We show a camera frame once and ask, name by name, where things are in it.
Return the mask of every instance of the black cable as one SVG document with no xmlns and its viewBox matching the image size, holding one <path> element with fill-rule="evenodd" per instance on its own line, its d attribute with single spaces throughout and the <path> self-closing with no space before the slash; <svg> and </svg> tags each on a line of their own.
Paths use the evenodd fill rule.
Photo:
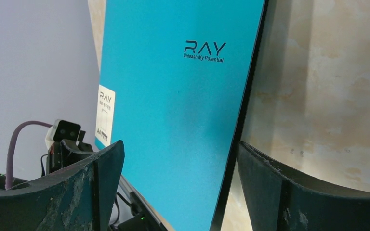
<svg viewBox="0 0 370 231">
<path fill-rule="evenodd" d="M 118 231 L 118 229 L 114 225 L 110 225 L 112 231 Z"/>
<path fill-rule="evenodd" d="M 45 176 L 45 171 L 44 171 L 44 165 L 43 165 L 43 157 L 48 156 L 49 154 L 45 154 L 40 157 L 40 166 L 42 166 L 42 176 Z"/>
<path fill-rule="evenodd" d="M 121 198 L 121 200 L 126 204 L 128 205 L 128 207 L 131 208 L 131 204 L 118 192 L 117 193 L 117 196 L 119 196 Z"/>
<path fill-rule="evenodd" d="M 114 223 L 111 226 L 114 226 L 115 224 L 117 224 L 117 222 L 120 219 L 120 207 L 119 207 L 119 202 L 117 201 L 117 196 L 114 198 L 114 203 L 116 204 L 118 214 L 117 214 L 116 220 L 114 221 Z"/>
</svg>

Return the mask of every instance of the camera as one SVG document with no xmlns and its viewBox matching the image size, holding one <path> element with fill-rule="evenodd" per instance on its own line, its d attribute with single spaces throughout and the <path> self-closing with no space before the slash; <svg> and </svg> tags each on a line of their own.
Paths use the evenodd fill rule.
<svg viewBox="0 0 370 231">
<path fill-rule="evenodd" d="M 78 141 L 80 129 L 81 126 L 78 124 L 58 119 L 53 124 L 50 138 L 55 142 L 60 142 L 64 139 Z"/>
</svg>

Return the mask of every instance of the teal notebook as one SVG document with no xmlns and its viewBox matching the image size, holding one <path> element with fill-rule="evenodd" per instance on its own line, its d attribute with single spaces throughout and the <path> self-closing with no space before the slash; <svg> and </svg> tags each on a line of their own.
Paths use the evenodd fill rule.
<svg viewBox="0 0 370 231">
<path fill-rule="evenodd" d="M 95 143 L 177 231 L 211 226 L 263 7 L 107 1 Z"/>
</svg>

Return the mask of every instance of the gray wall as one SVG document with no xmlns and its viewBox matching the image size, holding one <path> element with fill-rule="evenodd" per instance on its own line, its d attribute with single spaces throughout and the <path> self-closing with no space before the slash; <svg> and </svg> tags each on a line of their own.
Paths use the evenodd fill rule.
<svg viewBox="0 0 370 231">
<path fill-rule="evenodd" d="M 0 1 L 0 173 L 12 131 L 27 120 L 82 125 L 94 143 L 99 71 L 87 1 Z M 47 129 L 19 136 L 13 175 L 40 177 Z"/>
</svg>

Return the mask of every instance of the black electronic device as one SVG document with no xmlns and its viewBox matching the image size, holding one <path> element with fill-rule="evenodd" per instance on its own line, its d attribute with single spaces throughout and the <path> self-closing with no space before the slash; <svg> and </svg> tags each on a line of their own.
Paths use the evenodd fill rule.
<svg viewBox="0 0 370 231">
<path fill-rule="evenodd" d="M 83 152 L 93 152 L 92 146 L 80 142 L 76 145 L 75 141 L 64 140 L 69 147 L 73 147 L 75 150 L 81 150 Z M 77 154 L 70 152 L 60 142 L 55 141 L 50 149 L 46 158 L 46 174 L 58 171 L 64 167 L 74 164 L 84 158 L 88 157 L 87 154 Z"/>
<path fill-rule="evenodd" d="M 56 142 L 62 140 L 77 141 L 79 139 L 80 129 L 81 126 L 79 124 L 58 119 L 53 124 L 53 131 L 50 138 Z"/>
<path fill-rule="evenodd" d="M 161 222 L 154 218 L 136 192 L 130 193 L 130 201 L 129 206 L 134 217 L 119 224 L 116 227 L 117 231 L 168 231 Z"/>
<path fill-rule="evenodd" d="M 77 137 L 78 142 L 83 142 L 84 135 L 86 135 L 86 132 L 83 130 L 80 130 L 79 137 Z"/>
</svg>

